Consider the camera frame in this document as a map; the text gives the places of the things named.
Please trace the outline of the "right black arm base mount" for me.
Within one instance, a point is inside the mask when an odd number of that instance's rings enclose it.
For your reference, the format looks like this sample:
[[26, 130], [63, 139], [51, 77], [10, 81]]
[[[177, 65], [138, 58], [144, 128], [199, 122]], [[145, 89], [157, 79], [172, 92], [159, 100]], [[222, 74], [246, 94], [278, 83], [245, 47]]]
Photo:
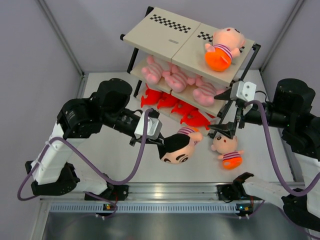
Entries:
[[218, 184], [216, 188], [218, 199], [221, 201], [232, 202], [238, 200], [261, 200], [256, 196], [246, 194], [242, 187], [238, 187], [234, 184]]

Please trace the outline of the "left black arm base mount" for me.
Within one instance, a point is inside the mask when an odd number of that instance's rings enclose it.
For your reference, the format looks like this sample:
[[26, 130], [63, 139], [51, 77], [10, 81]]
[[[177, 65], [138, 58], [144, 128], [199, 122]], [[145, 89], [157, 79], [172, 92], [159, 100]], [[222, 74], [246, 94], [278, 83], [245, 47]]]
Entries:
[[85, 191], [84, 199], [86, 201], [124, 201], [129, 194], [128, 185], [112, 185], [107, 184], [107, 188], [101, 194], [94, 194], [92, 192]]

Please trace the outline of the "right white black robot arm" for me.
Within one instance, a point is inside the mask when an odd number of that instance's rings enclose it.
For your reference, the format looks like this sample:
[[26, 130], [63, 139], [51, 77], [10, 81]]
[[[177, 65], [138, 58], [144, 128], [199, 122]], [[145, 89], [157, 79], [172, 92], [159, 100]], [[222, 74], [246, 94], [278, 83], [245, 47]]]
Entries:
[[[238, 81], [230, 89], [216, 96], [218, 100], [235, 102], [234, 121], [214, 124], [210, 128], [232, 138], [245, 124], [263, 127], [271, 164], [279, 184], [260, 179], [245, 172], [220, 189], [221, 199], [240, 200], [256, 197], [283, 210], [296, 225], [320, 229], [320, 119], [311, 114], [315, 91], [305, 82], [285, 78], [278, 82], [272, 101], [255, 99], [256, 85]], [[297, 159], [304, 189], [292, 189], [281, 175], [274, 153], [271, 127], [282, 129], [282, 139], [290, 146]]]

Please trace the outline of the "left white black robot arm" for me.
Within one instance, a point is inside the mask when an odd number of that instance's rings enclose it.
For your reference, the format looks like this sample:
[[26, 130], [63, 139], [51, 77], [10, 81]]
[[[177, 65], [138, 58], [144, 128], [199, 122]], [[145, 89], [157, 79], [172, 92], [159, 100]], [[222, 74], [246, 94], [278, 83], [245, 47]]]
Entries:
[[126, 183], [109, 179], [77, 149], [103, 126], [129, 136], [132, 146], [140, 143], [138, 161], [146, 144], [165, 145], [157, 111], [150, 109], [136, 115], [126, 108], [132, 91], [128, 82], [112, 78], [102, 81], [90, 97], [71, 99], [63, 105], [42, 152], [25, 164], [28, 176], [33, 178], [31, 190], [35, 196], [89, 192], [107, 200], [116, 185]]

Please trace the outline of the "pink striped frog plush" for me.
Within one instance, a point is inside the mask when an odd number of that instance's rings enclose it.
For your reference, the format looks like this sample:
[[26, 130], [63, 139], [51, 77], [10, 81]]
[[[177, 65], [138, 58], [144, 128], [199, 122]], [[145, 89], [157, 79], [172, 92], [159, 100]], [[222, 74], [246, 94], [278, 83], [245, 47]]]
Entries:
[[194, 100], [204, 107], [210, 107], [215, 103], [215, 96], [227, 90], [226, 86], [214, 83], [208, 78], [198, 78], [195, 81], [196, 88], [192, 92]]
[[175, 93], [180, 93], [188, 85], [193, 85], [200, 77], [198, 74], [177, 65], [173, 65], [171, 71], [165, 71], [162, 76], [166, 84]]
[[157, 84], [161, 78], [171, 74], [172, 64], [168, 61], [149, 55], [146, 62], [147, 65], [141, 69], [141, 74], [151, 85]]

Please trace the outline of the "boy doll black hair back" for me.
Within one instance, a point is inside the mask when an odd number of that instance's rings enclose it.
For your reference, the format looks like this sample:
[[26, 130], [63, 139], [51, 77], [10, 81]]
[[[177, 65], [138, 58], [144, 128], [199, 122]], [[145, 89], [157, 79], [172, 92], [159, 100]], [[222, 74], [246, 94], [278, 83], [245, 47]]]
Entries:
[[203, 137], [197, 128], [183, 126], [177, 133], [165, 137], [163, 144], [157, 146], [159, 159], [168, 164], [182, 164], [193, 155], [196, 145]]

